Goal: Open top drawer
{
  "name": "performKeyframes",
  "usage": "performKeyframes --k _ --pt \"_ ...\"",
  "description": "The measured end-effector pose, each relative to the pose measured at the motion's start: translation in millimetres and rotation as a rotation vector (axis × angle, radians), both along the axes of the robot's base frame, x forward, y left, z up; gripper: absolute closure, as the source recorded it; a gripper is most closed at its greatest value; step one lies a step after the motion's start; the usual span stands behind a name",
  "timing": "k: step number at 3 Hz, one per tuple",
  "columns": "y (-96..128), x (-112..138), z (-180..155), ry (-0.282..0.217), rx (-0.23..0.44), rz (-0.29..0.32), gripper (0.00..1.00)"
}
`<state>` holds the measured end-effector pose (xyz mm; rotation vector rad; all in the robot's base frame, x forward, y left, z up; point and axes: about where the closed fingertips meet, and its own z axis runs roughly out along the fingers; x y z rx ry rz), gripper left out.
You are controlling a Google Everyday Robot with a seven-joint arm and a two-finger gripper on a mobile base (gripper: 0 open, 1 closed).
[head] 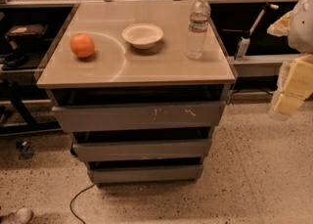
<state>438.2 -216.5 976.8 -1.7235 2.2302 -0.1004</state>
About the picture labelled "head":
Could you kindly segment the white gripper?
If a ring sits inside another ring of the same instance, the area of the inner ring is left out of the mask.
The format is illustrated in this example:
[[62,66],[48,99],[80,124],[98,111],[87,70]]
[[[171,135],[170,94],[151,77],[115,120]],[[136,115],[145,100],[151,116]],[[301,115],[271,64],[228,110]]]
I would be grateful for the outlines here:
[[[273,36],[288,36],[291,48],[313,53],[313,0],[299,0],[291,12],[285,13],[267,28]],[[273,115],[291,116],[313,94],[313,55],[300,55],[283,62],[273,95]]]

